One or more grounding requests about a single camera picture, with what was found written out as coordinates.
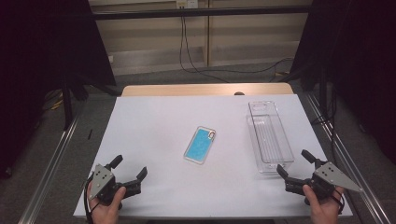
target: clear plastic container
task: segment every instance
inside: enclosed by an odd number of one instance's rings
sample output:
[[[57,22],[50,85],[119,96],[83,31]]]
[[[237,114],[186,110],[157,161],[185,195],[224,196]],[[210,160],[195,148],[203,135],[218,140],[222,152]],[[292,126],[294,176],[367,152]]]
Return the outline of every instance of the clear plastic container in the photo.
[[[290,144],[274,102],[250,102],[247,124],[260,173],[276,173],[278,164],[287,170],[294,162]]]

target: white tabletop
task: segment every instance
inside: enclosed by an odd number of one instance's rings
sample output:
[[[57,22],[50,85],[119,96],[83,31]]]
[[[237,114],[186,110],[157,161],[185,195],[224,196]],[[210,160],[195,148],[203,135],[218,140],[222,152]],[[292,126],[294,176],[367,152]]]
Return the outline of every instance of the white tabletop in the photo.
[[[92,165],[124,160],[112,170],[117,182],[135,179],[147,166],[142,193],[122,201],[122,217],[259,218],[307,217],[304,197],[285,191],[278,175],[258,172],[251,145],[248,102],[274,101],[295,162],[291,177],[308,178],[314,165],[302,149],[325,160],[297,95],[142,96],[117,99]],[[214,129],[206,161],[183,159],[198,126]],[[82,197],[75,216],[84,217]],[[351,216],[346,204],[342,216]]]

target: robotic hand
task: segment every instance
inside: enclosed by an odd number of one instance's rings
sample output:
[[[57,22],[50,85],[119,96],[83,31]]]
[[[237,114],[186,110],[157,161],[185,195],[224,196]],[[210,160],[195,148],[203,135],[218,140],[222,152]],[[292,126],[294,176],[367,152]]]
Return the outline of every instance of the robotic hand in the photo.
[[[289,174],[283,169],[281,165],[276,167],[277,172],[285,179],[286,191],[296,193],[304,196],[303,185],[308,185],[312,188],[318,197],[318,200],[327,198],[334,199],[339,205],[339,214],[344,209],[344,199],[341,203],[337,200],[332,193],[335,191],[335,186],[343,187],[345,189],[352,189],[355,191],[362,191],[362,189],[349,179],[342,171],[340,171],[330,161],[321,161],[315,158],[307,150],[301,153],[310,163],[315,164],[315,172],[311,178],[305,180],[289,177]],[[309,201],[305,198],[305,203],[309,205]]]
[[[143,179],[148,174],[147,167],[144,167],[140,173],[136,176],[136,180],[126,182],[126,183],[116,183],[116,177],[111,173],[111,168],[115,169],[122,161],[122,156],[117,156],[110,164],[102,166],[101,164],[96,164],[95,170],[92,175],[88,178],[85,189],[84,189],[84,206],[87,219],[89,223],[92,223],[92,216],[88,210],[87,205],[87,189],[88,185],[92,181],[91,194],[88,199],[92,200],[95,197],[99,199],[100,204],[109,206],[113,201],[114,195],[117,190],[121,187],[126,188],[125,195],[123,199],[129,198],[141,192],[140,186]]]

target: blue phone case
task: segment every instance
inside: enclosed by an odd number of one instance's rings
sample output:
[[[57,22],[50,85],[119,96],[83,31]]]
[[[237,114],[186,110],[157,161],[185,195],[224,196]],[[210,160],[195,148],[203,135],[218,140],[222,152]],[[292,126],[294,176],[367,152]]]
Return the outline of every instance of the blue phone case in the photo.
[[[190,141],[189,147],[184,153],[184,158],[189,161],[203,164],[213,140],[215,139],[215,134],[216,132],[212,129],[198,127]]]

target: human hand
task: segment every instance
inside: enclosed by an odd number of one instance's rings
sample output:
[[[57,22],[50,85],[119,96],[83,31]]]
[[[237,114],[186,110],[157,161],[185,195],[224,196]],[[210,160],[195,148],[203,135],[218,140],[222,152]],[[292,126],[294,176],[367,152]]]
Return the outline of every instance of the human hand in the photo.
[[[91,194],[92,182],[88,186],[87,195]],[[92,219],[95,224],[116,224],[119,220],[119,205],[123,196],[125,195],[126,188],[121,187],[114,195],[113,202],[109,206],[98,204],[99,200],[94,198],[89,200],[90,209],[92,211]]]
[[[335,188],[340,194],[343,194],[344,189],[341,187]],[[339,204],[332,198],[318,201],[317,195],[308,185],[303,186],[303,191],[306,199],[311,205],[311,220],[315,224],[336,224],[338,219]],[[334,192],[332,195],[337,199],[341,199],[341,195]]]

